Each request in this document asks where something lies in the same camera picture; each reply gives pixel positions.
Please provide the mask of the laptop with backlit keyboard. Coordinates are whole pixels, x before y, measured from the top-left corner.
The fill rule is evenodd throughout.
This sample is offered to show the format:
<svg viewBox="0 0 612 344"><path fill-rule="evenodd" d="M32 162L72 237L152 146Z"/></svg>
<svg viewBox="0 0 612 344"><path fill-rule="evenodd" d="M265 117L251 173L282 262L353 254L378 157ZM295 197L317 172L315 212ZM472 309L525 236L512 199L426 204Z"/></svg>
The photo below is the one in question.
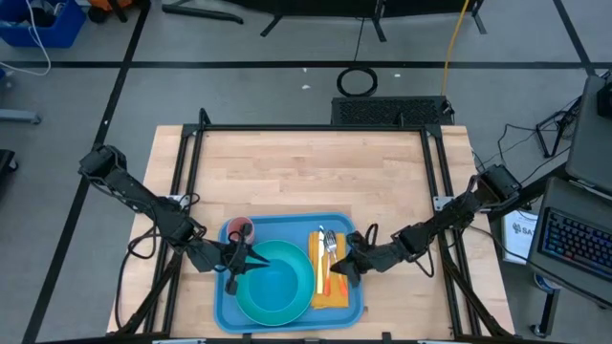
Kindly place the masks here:
<svg viewBox="0 0 612 344"><path fill-rule="evenodd" d="M612 200L549 180L528 260L545 277L612 308Z"/></svg>

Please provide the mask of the pink plastic cup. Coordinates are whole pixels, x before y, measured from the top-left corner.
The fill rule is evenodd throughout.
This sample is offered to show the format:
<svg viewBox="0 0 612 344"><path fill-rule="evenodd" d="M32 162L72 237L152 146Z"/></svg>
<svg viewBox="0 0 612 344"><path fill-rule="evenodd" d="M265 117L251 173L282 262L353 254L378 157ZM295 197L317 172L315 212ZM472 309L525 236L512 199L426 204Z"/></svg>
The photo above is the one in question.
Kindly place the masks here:
<svg viewBox="0 0 612 344"><path fill-rule="evenodd" d="M236 217L231 219L227 225L227 234L230 241L237 242L240 236L251 245L254 242L254 224L248 217Z"/></svg>

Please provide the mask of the blue tape roll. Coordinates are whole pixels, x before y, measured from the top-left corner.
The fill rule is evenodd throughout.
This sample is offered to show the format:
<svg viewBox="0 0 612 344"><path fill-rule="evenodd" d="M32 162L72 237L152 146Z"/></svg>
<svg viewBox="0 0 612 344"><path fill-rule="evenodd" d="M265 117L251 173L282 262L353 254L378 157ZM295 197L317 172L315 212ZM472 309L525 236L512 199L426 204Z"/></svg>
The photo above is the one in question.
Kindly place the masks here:
<svg viewBox="0 0 612 344"><path fill-rule="evenodd" d="M544 290L547 293L554 292L555 290L561 289L560 285L558 285L557 283L553 281L548 280L547 278L539 274L534 275L534 281L535 281L535 285L539 289Z"/></svg>

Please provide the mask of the blue storage bin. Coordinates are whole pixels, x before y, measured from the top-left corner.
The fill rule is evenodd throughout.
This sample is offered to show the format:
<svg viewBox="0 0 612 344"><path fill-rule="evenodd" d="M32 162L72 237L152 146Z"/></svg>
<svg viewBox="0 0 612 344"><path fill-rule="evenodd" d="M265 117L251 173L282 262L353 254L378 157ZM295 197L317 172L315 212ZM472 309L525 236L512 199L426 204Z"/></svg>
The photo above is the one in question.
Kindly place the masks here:
<svg viewBox="0 0 612 344"><path fill-rule="evenodd" d="M0 38L13 47L70 48L85 20L75 0L0 0Z"/></svg>

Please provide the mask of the black stand foot bar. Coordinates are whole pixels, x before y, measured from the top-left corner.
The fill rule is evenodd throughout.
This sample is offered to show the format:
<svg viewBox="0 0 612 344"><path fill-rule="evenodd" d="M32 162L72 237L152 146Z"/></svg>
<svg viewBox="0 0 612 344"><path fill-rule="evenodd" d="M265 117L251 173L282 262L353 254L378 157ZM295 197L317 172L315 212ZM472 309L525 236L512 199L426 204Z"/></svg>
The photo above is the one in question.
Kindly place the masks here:
<svg viewBox="0 0 612 344"><path fill-rule="evenodd" d="M229 21L229 22L237 23L239 25L244 24L243 18L237 15L228 13L228 12L187 8L179 4L162 4L162 11L168 14L206 18L206 19L213 19L213 20L219 20L219 21Z"/></svg>

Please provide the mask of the teal round plate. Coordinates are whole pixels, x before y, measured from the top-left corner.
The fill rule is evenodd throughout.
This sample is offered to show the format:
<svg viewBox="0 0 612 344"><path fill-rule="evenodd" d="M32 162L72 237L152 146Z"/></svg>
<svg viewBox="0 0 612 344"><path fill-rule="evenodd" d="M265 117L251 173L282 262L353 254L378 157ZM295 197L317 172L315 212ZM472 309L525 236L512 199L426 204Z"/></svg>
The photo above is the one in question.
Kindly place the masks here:
<svg viewBox="0 0 612 344"><path fill-rule="evenodd" d="M251 321L267 327L279 327L297 320L311 306L316 291L316 277L312 263L303 249L280 240L267 241L254 246L254 250L270 261L282 260L289 263L297 273L299 286L291 305L279 312L263 312L253 303L248 292L248 274L238 278L238 289L235 295L239 309Z"/></svg>

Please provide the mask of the black aluminium table frame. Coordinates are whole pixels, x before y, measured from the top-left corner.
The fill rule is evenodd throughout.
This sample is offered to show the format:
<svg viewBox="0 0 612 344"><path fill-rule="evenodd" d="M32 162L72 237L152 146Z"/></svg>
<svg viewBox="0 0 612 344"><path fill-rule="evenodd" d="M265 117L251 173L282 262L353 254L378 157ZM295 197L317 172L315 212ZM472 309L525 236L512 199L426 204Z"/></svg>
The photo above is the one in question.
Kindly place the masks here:
<svg viewBox="0 0 612 344"><path fill-rule="evenodd" d="M177 171L182 129L156 129L142 181L170 194L172 181L192 188L200 201L193 217L216 239L235 216L338 211L359 230L378 224L380 242L433 213L430 189L463 192L475 171L468 132L445 126L442 145L424 151L416 132L333 129L326 125L264 126L250 131L209 129L197 164ZM362 280L364 312L343 329L304 331L302 341L449 339L453 335L438 252Z"/></svg>

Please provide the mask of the grey closed laptop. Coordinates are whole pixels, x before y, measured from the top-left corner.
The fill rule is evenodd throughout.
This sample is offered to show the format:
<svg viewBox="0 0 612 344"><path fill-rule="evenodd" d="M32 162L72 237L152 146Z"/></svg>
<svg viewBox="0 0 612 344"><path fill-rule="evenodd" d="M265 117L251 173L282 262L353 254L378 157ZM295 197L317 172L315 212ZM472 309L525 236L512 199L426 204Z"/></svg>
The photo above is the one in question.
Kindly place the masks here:
<svg viewBox="0 0 612 344"><path fill-rule="evenodd" d="M612 193L612 81L602 76L586 80L566 171Z"/></svg>

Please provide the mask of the orange napkin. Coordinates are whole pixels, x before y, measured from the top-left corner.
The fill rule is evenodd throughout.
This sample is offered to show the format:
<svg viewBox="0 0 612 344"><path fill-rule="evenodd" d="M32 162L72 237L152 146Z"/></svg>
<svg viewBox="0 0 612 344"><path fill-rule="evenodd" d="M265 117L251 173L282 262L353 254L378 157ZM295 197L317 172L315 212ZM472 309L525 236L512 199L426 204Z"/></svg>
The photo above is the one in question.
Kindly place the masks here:
<svg viewBox="0 0 612 344"><path fill-rule="evenodd" d="M346 240L345 235L341 233L336 234L337 239L337 256L338 259L344 258L346 256ZM315 272L315 278L317 285L317 244L318 244L318 233L317 231L311 232L309 234L309 244L308 244L308 255L311 260L312 266ZM323 271L324 271L324 284L325 284L325 273L327 269L327 252L324 249L324 258L323 258ZM344 279L344 282L347 285L348 296L344 296L339 289L339 277ZM315 310L321 309L345 309L350 305L349 301L349 288L348 288L348 279L345 275L332 272L331 273L331 294L326 296L323 294L318 294L317 290L313 296L313 300L311 302L311 306Z"/></svg>

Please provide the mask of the black perforated computer case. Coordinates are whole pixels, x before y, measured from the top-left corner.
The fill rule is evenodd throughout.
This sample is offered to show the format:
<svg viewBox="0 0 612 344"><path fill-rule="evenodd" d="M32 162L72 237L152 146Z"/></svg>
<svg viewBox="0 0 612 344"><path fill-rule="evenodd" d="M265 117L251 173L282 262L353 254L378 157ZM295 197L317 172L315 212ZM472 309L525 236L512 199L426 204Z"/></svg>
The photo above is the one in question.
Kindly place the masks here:
<svg viewBox="0 0 612 344"><path fill-rule="evenodd" d="M335 97L331 123L336 125L454 124L445 97Z"/></svg>

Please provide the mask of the orange-handled fork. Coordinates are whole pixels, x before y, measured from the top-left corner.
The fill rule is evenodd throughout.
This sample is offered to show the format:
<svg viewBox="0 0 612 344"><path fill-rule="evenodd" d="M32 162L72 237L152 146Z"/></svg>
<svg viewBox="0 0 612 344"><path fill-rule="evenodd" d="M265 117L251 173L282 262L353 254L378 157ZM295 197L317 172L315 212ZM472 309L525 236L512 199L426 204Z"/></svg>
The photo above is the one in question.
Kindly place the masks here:
<svg viewBox="0 0 612 344"><path fill-rule="evenodd" d="M332 255L336 247L336 239L334 233L331 230L324 230L324 247L327 252L327 270L325 273L325 284L324 294L329 296L331 294L331 266L332 266Z"/></svg>

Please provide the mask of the orange and black object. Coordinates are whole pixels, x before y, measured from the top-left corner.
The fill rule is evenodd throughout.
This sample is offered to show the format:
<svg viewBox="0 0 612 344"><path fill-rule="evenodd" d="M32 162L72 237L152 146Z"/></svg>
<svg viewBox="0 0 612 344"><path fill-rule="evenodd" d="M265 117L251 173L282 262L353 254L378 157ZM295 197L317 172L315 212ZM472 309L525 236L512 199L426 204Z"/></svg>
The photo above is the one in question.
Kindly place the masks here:
<svg viewBox="0 0 612 344"><path fill-rule="evenodd" d="M97 24L104 23L106 19L114 14L121 23L127 21L125 10L136 5L138 0L88 0L90 9L87 11L88 18Z"/></svg>

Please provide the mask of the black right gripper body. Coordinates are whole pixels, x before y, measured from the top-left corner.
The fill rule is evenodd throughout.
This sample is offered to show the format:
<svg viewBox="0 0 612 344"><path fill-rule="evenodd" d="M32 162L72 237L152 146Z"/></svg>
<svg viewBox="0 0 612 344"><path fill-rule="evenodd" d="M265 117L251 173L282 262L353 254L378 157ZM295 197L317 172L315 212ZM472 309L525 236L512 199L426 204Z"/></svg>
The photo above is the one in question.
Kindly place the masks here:
<svg viewBox="0 0 612 344"><path fill-rule="evenodd" d="M361 241L353 245L356 269L360 274L369 270L385 272L401 263L408 256L408 251L398 242L375 245Z"/></svg>

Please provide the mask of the black cart leg with caster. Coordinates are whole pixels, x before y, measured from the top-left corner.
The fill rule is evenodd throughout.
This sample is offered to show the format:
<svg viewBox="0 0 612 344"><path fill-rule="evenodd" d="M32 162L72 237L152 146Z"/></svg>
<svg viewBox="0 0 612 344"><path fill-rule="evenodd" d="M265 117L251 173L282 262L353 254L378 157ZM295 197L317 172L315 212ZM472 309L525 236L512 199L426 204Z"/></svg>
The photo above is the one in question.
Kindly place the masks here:
<svg viewBox="0 0 612 344"><path fill-rule="evenodd" d="M546 338L552 333L559 295L560 289L553 289L547 293L540 322L530 326L530 330L535 336Z"/></svg>

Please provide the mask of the white printed paper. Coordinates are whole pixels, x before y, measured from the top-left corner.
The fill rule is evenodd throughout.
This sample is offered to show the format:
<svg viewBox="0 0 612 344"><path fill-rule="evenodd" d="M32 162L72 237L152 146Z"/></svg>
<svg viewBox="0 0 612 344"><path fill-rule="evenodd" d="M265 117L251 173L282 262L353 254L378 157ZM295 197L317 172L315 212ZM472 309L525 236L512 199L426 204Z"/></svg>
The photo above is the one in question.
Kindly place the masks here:
<svg viewBox="0 0 612 344"><path fill-rule="evenodd" d="M533 241L538 216L520 210L515 210L502 219L502 244L506 250L503 260L508 263L525 266L525 258L529 254Z"/></svg>

